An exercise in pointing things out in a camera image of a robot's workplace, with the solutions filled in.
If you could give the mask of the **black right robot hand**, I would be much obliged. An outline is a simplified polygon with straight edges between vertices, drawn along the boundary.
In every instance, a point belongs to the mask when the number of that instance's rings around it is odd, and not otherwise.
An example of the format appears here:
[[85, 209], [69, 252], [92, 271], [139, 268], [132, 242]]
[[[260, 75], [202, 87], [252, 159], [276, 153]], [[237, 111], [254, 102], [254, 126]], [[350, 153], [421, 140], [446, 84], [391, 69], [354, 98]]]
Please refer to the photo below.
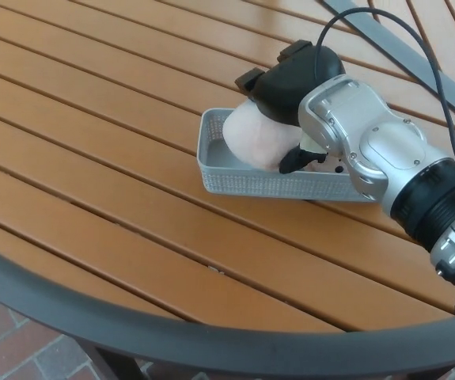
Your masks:
[[240, 161], [281, 174], [326, 162], [328, 154], [299, 126], [298, 109], [308, 93], [345, 69], [339, 56], [323, 47], [315, 74], [315, 52], [312, 42], [298, 40], [280, 51], [269, 70], [256, 67], [235, 80], [247, 100], [228, 116], [222, 134]]

